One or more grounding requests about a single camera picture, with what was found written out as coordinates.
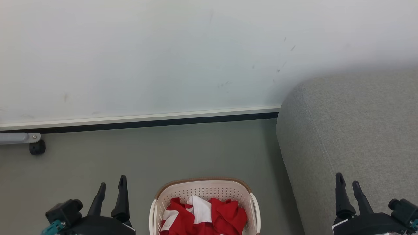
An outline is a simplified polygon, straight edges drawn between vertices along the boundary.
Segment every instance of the gray floor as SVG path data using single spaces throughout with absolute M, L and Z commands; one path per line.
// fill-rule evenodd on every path
M 165 183 L 190 177 L 230 176 L 253 189 L 262 234 L 303 235 L 275 135 L 275 119 L 203 123 L 45 135 L 47 152 L 0 146 L 0 234 L 36 235 L 45 212 L 80 199 L 86 214 L 106 182 L 102 215 L 115 206 L 120 175 L 127 176 L 131 222 L 148 234 L 148 213 Z

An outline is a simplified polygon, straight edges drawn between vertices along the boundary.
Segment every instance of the brown basket rim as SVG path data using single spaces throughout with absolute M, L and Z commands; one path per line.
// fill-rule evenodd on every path
M 198 178 L 189 178 L 189 179 L 180 179 L 180 180 L 175 180 L 175 181 L 171 181 L 170 183 L 165 184 L 155 195 L 155 200 L 158 200 L 158 198 L 160 197 L 161 193 L 168 187 L 172 186 L 172 185 L 176 185 L 176 184 L 182 184 L 182 183 L 190 183 L 190 182 L 195 182 L 195 181 L 232 181 L 232 182 L 236 182 L 239 183 L 240 185 L 244 186 L 245 189 L 248 191 L 249 194 L 252 193 L 251 188 L 248 186 L 247 183 L 245 183 L 244 181 L 237 179 L 237 178 L 232 178 L 232 177 L 198 177 Z

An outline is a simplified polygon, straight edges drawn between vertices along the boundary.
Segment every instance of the red and white garment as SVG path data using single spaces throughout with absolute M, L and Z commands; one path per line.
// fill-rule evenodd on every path
M 164 211 L 160 235 L 241 235 L 246 221 L 238 201 L 191 196 L 182 204 L 177 197 Z

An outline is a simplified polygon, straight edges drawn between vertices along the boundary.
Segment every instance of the caster wheel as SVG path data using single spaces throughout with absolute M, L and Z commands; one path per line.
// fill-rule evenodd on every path
M 30 143 L 29 144 L 29 152 L 32 155 L 40 155 L 45 153 L 46 150 L 46 146 L 45 146 L 45 142 L 43 140 L 40 140 L 36 143 Z

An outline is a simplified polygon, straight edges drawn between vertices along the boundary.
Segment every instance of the plastic basket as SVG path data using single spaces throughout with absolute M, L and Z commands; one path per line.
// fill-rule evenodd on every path
M 186 203 L 192 195 L 204 200 L 211 198 L 221 201 L 237 200 L 239 206 L 244 208 L 247 213 L 247 224 L 242 234 L 259 235 L 261 228 L 260 208 L 250 187 L 239 179 L 221 177 L 177 180 L 162 187 L 151 204 L 150 235 L 160 234 L 164 210 L 172 198 L 179 197 L 181 203 Z

